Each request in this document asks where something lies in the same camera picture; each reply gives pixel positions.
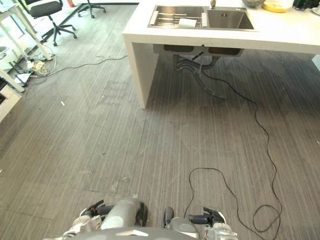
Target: white counter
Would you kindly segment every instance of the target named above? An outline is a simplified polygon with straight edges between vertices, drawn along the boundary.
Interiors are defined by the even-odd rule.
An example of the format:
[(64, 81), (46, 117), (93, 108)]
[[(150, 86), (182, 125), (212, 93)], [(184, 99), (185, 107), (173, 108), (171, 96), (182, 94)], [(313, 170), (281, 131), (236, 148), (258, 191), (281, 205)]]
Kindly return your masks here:
[[(123, 31), (135, 89), (146, 107), (158, 56), (151, 44), (259, 49), (320, 54), (320, 16), (290, 9), (275, 13), (247, 8), (256, 31), (148, 27), (155, 5), (209, 6), (208, 0), (148, 0), (141, 2)], [(217, 0), (217, 7), (246, 7), (241, 0)]]

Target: power cord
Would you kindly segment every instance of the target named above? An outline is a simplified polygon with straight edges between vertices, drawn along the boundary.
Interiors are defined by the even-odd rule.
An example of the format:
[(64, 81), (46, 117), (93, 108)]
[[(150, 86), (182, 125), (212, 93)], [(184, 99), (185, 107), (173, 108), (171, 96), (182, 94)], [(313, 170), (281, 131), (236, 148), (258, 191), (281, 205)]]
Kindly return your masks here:
[[(264, 131), (264, 133), (266, 134), (267, 136), (267, 139), (266, 139), (266, 145), (265, 145), (265, 151), (266, 151), (266, 154), (268, 156), (268, 159), (270, 160), (270, 162), (272, 163), (273, 167), (274, 167), (274, 174), (273, 174), (273, 178), (272, 178), (272, 181), (271, 181), (271, 189), (272, 189), (272, 193), (273, 195), (275, 196), (275, 198), (277, 199), (279, 205), (280, 205), (280, 210), (276, 209), (274, 206), (272, 205), (269, 205), (269, 204), (263, 204), (261, 206), (259, 206), (254, 214), (253, 214), (253, 217), (252, 217), (252, 224), (253, 224), (253, 227), (254, 229), (252, 229), (251, 227), (249, 227), (248, 225), (246, 225), (240, 218), (240, 215), (239, 215), (239, 201), (238, 201), (238, 198), (237, 196), (235, 195), (235, 193), (231, 190), (231, 188), (229, 187), (229, 185), (227, 184), (227, 181), (226, 181), (226, 178), (223, 174), (222, 171), (220, 171), (219, 169), (217, 168), (214, 168), (214, 167), (196, 167), (194, 168), (190, 173), (189, 173), (189, 185), (190, 185), (190, 188), (192, 190), (192, 198), (188, 204), (188, 206), (186, 207), (185, 211), (184, 211), (184, 215), (183, 217), (185, 218), (186, 217), (186, 214), (187, 214), (187, 211), (189, 209), (189, 207), (191, 206), (194, 198), (195, 198), (195, 190), (194, 190), (194, 187), (192, 185), (192, 182), (191, 182), (191, 175), (194, 171), (196, 170), (213, 170), (213, 171), (216, 171), (216, 172), (219, 172), (221, 175), (222, 175), (222, 178), (223, 178), (223, 181), (224, 181), (224, 184), (226, 186), (226, 188), (228, 189), (228, 191), (232, 194), (232, 196), (234, 197), (235, 199), (235, 202), (236, 202), (236, 214), (237, 214), (237, 219), (239, 220), (239, 222), (246, 228), (248, 229), (249, 231), (251, 231), (252, 233), (254, 233), (255, 235), (257, 235), (259, 238), (261, 238), (262, 240), (266, 240), (266, 238), (262, 237), (260, 234), (258, 233), (265, 233), (266, 231), (268, 231), (273, 225), (274, 223), (278, 220), (278, 224), (277, 224), (277, 227), (276, 227), (276, 232), (275, 232), (275, 235), (274, 237), (272, 238), (272, 240), (275, 240), (277, 237), (278, 237), (278, 233), (279, 233), (279, 229), (280, 229), (280, 225), (281, 225), (281, 214), (282, 214), (282, 211), (283, 211), (283, 205), (278, 197), (278, 195), (276, 194), (276, 191), (275, 191), (275, 179), (276, 179), (276, 176), (277, 176), (277, 172), (278, 172), (278, 169), (277, 169), (277, 166), (275, 164), (275, 162), (273, 161), (271, 155), (270, 155), (270, 152), (269, 152), (269, 142), (270, 142), (270, 134), (269, 132), (266, 130), (266, 128), (259, 122), (258, 120), (258, 105), (255, 101), (251, 100), (250, 98), (244, 96), (243, 94), (241, 94), (240, 92), (238, 92), (228, 81), (226, 80), (223, 80), (221, 78), (216, 78), (216, 77), (212, 77), (210, 75), (208, 75), (207, 73), (204, 72), (204, 70), (202, 69), (201, 72), (203, 73), (203, 75), (205, 75), (207, 78), (209, 79), (212, 79), (212, 80), (216, 80), (216, 81), (220, 81), (220, 82), (223, 82), (225, 84), (227, 84), (238, 96), (240, 96), (241, 98), (245, 99), (246, 101), (248, 101), (249, 103), (253, 104), (254, 105), (254, 119), (255, 119), (255, 122), (259, 125), (259, 127)], [(210, 93), (208, 90), (206, 89), (206, 92), (211, 94), (212, 96), (214, 97), (217, 97), (216, 94), (212, 94)], [(256, 223), (255, 223), (255, 219), (256, 219), (256, 215), (257, 213), (263, 209), (263, 208), (270, 208), (270, 209), (273, 209), (277, 212), (277, 216), (271, 221), (271, 223), (265, 228), (265, 229), (258, 229), (257, 226), (256, 226)]]
[[(102, 63), (104, 63), (104, 62), (106, 62), (106, 61), (109, 61), (109, 60), (115, 60), (115, 61), (117, 61), (117, 60), (122, 60), (122, 59), (126, 58), (127, 56), (128, 56), (128, 55), (124, 55), (123, 57), (120, 57), (120, 58), (110, 57), (110, 58), (106, 58), (106, 59), (104, 59), (104, 60), (101, 60), (101, 61), (99, 61), (99, 62), (97, 62), (97, 63), (85, 63), (85, 64), (82, 64), (82, 65), (79, 65), (79, 66), (67, 66), (67, 67), (65, 67), (65, 68), (60, 69), (59, 71), (53, 72), (53, 71), (55, 70), (56, 66), (57, 66), (57, 58), (56, 58), (56, 61), (55, 61), (55, 64), (54, 64), (54, 68), (53, 68), (53, 70), (51, 70), (51, 71), (49, 72), (49, 74), (47, 74), (47, 75), (45, 75), (45, 76), (40, 76), (40, 77), (34, 78), (34, 79), (43, 79), (43, 78), (44, 78), (43, 81), (35, 82), (35, 83), (29, 83), (28, 85), (29, 85), (29, 86), (36, 86), (36, 85), (43, 84), (44, 82), (47, 81), (48, 77), (51, 77), (51, 76), (53, 76), (53, 75), (55, 75), (55, 74), (57, 74), (57, 73), (60, 73), (60, 72), (62, 72), (62, 71), (64, 71), (64, 70), (66, 70), (66, 69), (79, 69), (79, 68), (82, 68), (82, 67), (84, 67), (84, 66), (99, 65), (99, 64), (102, 64)], [(30, 88), (30, 89), (28, 90), (28, 92), (26, 93), (26, 95), (25, 95), (25, 99), (26, 99), (26, 100), (30, 100), (30, 99), (33, 98), (33, 96), (36, 94), (35, 91), (33, 90), (33, 96), (30, 97), (30, 98), (28, 98), (28, 93), (30, 92), (31, 89), (32, 89), (32, 88)]]
[[(117, 60), (122, 60), (122, 59), (124, 59), (124, 58), (126, 58), (126, 57), (128, 57), (128, 55), (124, 55), (123, 57), (120, 57), (120, 58), (113, 58), (113, 57), (106, 58), (106, 59), (101, 60), (101, 61), (99, 61), (99, 62), (97, 62), (97, 63), (85, 63), (85, 64), (82, 64), (82, 65), (79, 65), (79, 66), (67, 66), (67, 67), (65, 67), (65, 68), (60, 69), (59, 71), (56, 71), (56, 72), (53, 72), (52, 74), (47, 75), (46, 77), (51, 77), (51, 76), (56, 75), (56, 74), (58, 74), (58, 73), (60, 73), (60, 72), (62, 72), (62, 71), (64, 71), (64, 70), (66, 70), (66, 69), (79, 69), (79, 68), (82, 68), (82, 67), (84, 67), (84, 66), (95, 66), (95, 65), (102, 64), (102, 63), (104, 63), (104, 62), (106, 62), (106, 61), (109, 61), (109, 60), (115, 60), (115, 61), (117, 61)], [(44, 76), (37, 77), (36, 79), (42, 79), (42, 78), (44, 78)]]

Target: sink basin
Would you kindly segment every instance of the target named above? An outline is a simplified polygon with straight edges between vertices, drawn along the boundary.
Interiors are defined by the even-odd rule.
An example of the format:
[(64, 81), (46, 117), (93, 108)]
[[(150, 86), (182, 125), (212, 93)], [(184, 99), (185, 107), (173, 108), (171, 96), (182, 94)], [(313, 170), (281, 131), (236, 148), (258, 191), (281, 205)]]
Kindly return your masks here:
[(253, 30), (245, 8), (217, 7), (207, 11), (208, 27), (225, 30)]
[(155, 6), (149, 26), (178, 28), (180, 19), (190, 19), (196, 20), (196, 28), (201, 28), (203, 12), (202, 6)]

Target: countertop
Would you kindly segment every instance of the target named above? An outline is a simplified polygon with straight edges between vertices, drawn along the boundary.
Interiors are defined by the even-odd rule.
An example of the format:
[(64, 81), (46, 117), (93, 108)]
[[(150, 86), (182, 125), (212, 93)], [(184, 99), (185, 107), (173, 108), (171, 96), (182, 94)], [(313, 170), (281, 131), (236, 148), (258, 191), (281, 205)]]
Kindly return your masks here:
[[(310, 9), (275, 13), (262, 7), (248, 8), (256, 31), (170, 29), (148, 27), (155, 5), (209, 6), (208, 0), (145, 0), (141, 2), (123, 35), (133, 43), (205, 45), (320, 54), (320, 16)], [(241, 0), (217, 0), (217, 7), (246, 6)]]

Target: black cable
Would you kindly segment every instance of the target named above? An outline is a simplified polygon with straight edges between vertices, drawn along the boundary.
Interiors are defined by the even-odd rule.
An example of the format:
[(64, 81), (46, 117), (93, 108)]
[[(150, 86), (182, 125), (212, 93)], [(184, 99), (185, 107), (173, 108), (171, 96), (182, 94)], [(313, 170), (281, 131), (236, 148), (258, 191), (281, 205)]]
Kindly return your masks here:
[[(274, 187), (274, 184), (275, 184), (275, 179), (276, 179), (276, 176), (277, 176), (277, 172), (278, 172), (278, 169), (277, 169), (277, 166), (275, 164), (275, 162), (272, 160), (272, 157), (270, 155), (270, 152), (269, 152), (269, 142), (270, 142), (270, 134), (269, 132), (266, 130), (266, 128), (259, 122), (258, 120), (258, 105), (255, 101), (247, 98), (246, 96), (244, 96), (243, 94), (241, 94), (240, 92), (238, 92), (228, 81), (226, 80), (223, 80), (223, 79), (220, 79), (220, 78), (216, 78), (216, 77), (212, 77), (212, 76), (209, 76), (208, 74), (206, 74), (203, 70), (201, 71), (207, 78), (210, 78), (212, 80), (217, 80), (217, 81), (221, 81), (223, 83), (226, 83), (237, 95), (239, 95), (241, 98), (245, 99), (246, 101), (248, 101), (249, 103), (253, 104), (254, 105), (254, 119), (255, 119), (255, 122), (259, 125), (259, 127), (264, 131), (264, 133), (266, 134), (267, 136), (267, 140), (266, 140), (266, 145), (265, 145), (265, 150), (266, 150), (266, 153), (267, 153), (267, 156), (268, 156), (268, 159), (270, 160), (270, 162), (272, 163), (273, 167), (274, 167), (274, 175), (273, 175), (273, 178), (272, 178), (272, 182), (271, 182), (271, 189), (272, 189), (272, 193), (273, 195), (275, 196), (275, 198), (277, 199), (279, 205), (280, 205), (280, 210), (277, 210), (274, 206), (272, 205), (269, 205), (269, 204), (263, 204), (261, 206), (259, 206), (254, 214), (253, 214), (253, 217), (252, 217), (252, 224), (253, 224), (253, 227), (254, 229), (259, 232), (259, 233), (265, 233), (266, 231), (268, 231), (272, 226), (273, 224), (278, 220), (278, 225), (277, 225), (277, 228), (276, 228), (276, 232), (275, 232), (275, 235), (274, 237), (272, 238), (272, 240), (275, 240), (278, 236), (278, 233), (279, 233), (279, 229), (280, 229), (280, 225), (281, 225), (281, 214), (282, 214), (282, 211), (283, 211), (283, 205), (278, 197), (278, 195), (276, 194), (276, 191), (275, 191), (275, 187)], [(191, 182), (191, 175), (194, 171), (196, 170), (199, 170), (199, 169), (203, 169), (203, 170), (214, 170), (214, 171), (218, 171), (222, 177), (223, 177), (223, 180), (224, 180), (224, 184), (225, 186), (227, 187), (227, 189), (229, 190), (229, 192), (232, 194), (232, 196), (234, 197), (235, 201), (236, 201), (236, 214), (237, 214), (237, 218), (239, 220), (239, 222), (246, 228), (248, 229), (249, 231), (251, 231), (252, 233), (254, 233), (255, 235), (257, 235), (258, 237), (260, 237), (262, 240), (266, 240), (264, 237), (262, 237), (260, 234), (258, 234), (257, 232), (255, 232), (255, 230), (253, 230), (252, 228), (250, 228), (249, 226), (247, 226), (241, 219), (240, 219), (240, 216), (239, 216), (239, 201), (238, 201), (238, 198), (237, 196), (234, 194), (234, 192), (231, 190), (231, 188), (229, 187), (229, 185), (227, 184), (227, 181), (226, 181), (226, 178), (224, 176), (224, 174), (217, 168), (213, 168), (213, 167), (197, 167), (197, 168), (194, 168), (190, 174), (189, 174), (189, 184), (190, 184), (190, 187), (191, 187), (191, 190), (192, 190), (192, 198), (188, 204), (188, 206), (186, 207), (185, 211), (184, 211), (184, 218), (186, 217), (186, 214), (187, 214), (187, 211), (191, 205), (191, 203), (193, 202), (194, 200), (194, 197), (195, 197), (195, 190), (192, 186), (192, 182)], [(271, 221), (271, 223), (265, 228), (265, 229), (258, 229), (256, 224), (255, 224), (255, 218), (256, 218), (256, 215), (257, 213), (262, 209), (262, 208), (271, 208), (273, 210), (275, 210), (277, 212), (277, 216), (273, 219), (273, 221)]]
[(55, 75), (55, 74), (58, 74), (58, 73), (66, 70), (66, 69), (79, 69), (79, 68), (82, 68), (82, 67), (84, 67), (84, 66), (99, 65), (99, 64), (102, 64), (102, 63), (104, 63), (104, 62), (106, 62), (106, 61), (109, 61), (109, 60), (122, 60), (122, 59), (124, 59), (124, 58), (126, 58), (126, 57), (128, 57), (128, 55), (124, 55), (123, 57), (120, 57), (120, 58), (112, 58), (112, 57), (106, 58), (106, 59), (101, 60), (101, 61), (99, 61), (99, 62), (97, 62), (97, 63), (85, 63), (85, 64), (82, 64), (82, 65), (79, 65), (79, 66), (67, 66), (67, 67), (65, 67), (65, 68), (60, 69), (59, 71), (53, 72), (52, 74), (49, 74), (49, 75), (47, 75), (47, 76), (37, 77), (37, 78), (35, 78), (35, 79), (42, 79), (42, 78), (45, 78), (45, 77), (51, 77), (51, 76), (53, 76), (53, 75)]
[[(79, 66), (67, 66), (67, 67), (65, 67), (65, 68), (63, 68), (63, 69), (61, 69), (61, 70), (59, 70), (59, 71), (53, 72), (52, 74), (34, 78), (34, 79), (43, 79), (43, 78), (44, 78), (44, 80), (43, 80), (43, 81), (40, 81), (40, 82), (28, 83), (28, 86), (34, 86), (34, 85), (43, 84), (45, 81), (47, 81), (48, 77), (51, 77), (52, 75), (55, 75), (55, 74), (57, 74), (57, 73), (60, 73), (60, 72), (62, 72), (62, 71), (64, 71), (64, 70), (66, 70), (66, 69), (79, 69), (79, 68), (82, 68), (82, 67), (84, 67), (84, 66), (99, 65), (99, 64), (102, 64), (102, 63), (104, 63), (104, 62), (106, 62), (106, 61), (108, 61), (108, 60), (122, 60), (122, 59), (124, 59), (124, 58), (126, 58), (126, 57), (128, 57), (128, 55), (124, 55), (123, 57), (120, 57), (120, 58), (112, 58), (112, 57), (111, 57), (111, 58), (106, 58), (106, 59), (101, 60), (101, 61), (99, 61), (99, 62), (97, 62), (97, 63), (85, 63), (85, 64), (82, 64), (82, 65), (79, 65)], [(25, 99), (26, 99), (26, 100), (30, 100), (31, 98), (33, 98), (33, 97), (27, 98), (28, 93), (30, 92), (31, 89), (32, 89), (32, 88), (30, 88), (30, 89), (28, 90), (28, 92), (26, 93), (26, 96), (25, 96)]]

